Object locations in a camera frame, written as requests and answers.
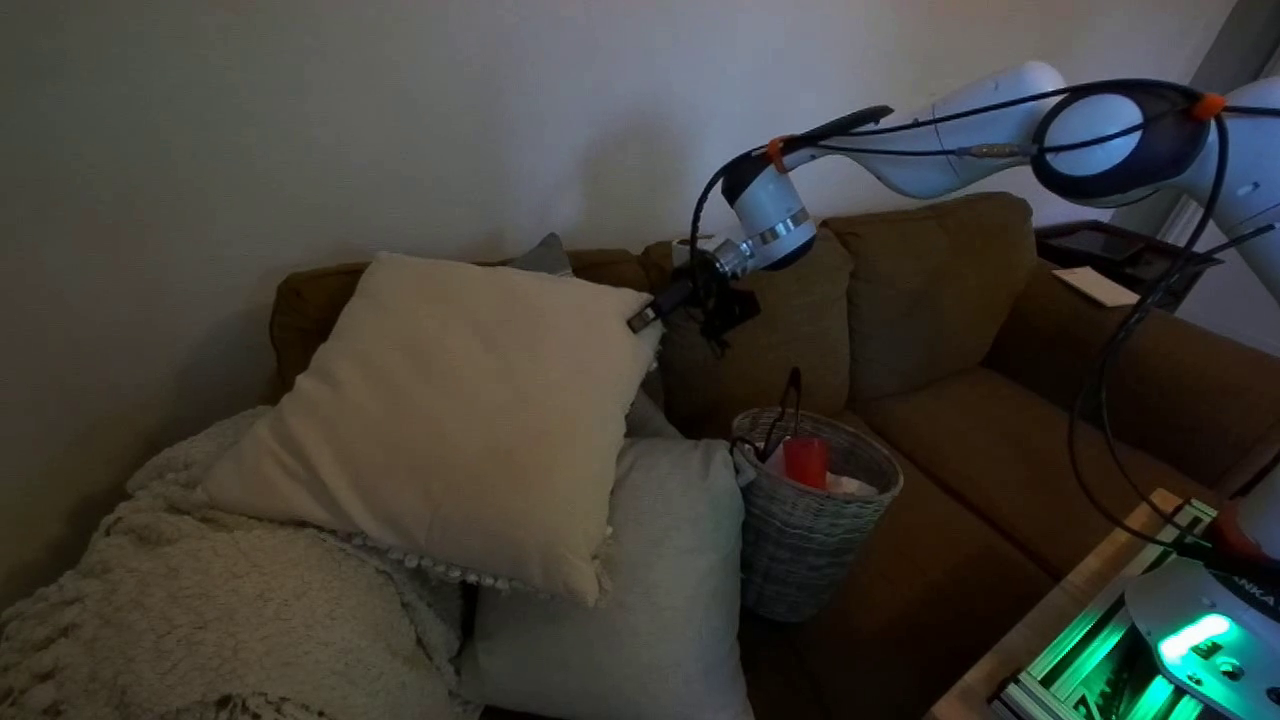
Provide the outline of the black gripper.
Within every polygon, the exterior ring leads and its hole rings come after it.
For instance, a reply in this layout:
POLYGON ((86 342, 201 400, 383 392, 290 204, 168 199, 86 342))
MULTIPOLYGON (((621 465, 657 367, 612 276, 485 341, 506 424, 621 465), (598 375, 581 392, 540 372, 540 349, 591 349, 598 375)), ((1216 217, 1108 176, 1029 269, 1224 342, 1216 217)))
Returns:
POLYGON ((726 276, 704 252, 684 260, 652 300, 629 317, 632 332, 667 324, 674 317, 694 313, 699 335, 712 349, 728 342, 728 332, 762 317, 762 300, 726 276))

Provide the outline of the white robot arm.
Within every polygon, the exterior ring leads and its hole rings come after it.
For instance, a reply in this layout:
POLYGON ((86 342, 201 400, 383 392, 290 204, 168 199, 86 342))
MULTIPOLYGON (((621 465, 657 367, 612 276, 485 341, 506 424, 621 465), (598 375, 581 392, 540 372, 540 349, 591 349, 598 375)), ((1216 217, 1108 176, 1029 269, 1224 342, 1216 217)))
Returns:
POLYGON ((720 342, 762 305, 739 276, 772 271, 809 252, 815 218, 793 176, 843 156, 886 188, 937 199, 1006 169, 1029 169, 1068 204, 1132 204, 1145 190, 1184 190, 1246 252, 1267 292, 1280 292, 1280 79, 1260 75, 1224 95, 1178 79, 1068 82, 1052 65, 1024 59, 937 99, 916 121, 887 105, 764 140, 708 179, 737 210, 737 230, 689 260, 629 319, 632 332, 681 309, 720 342))

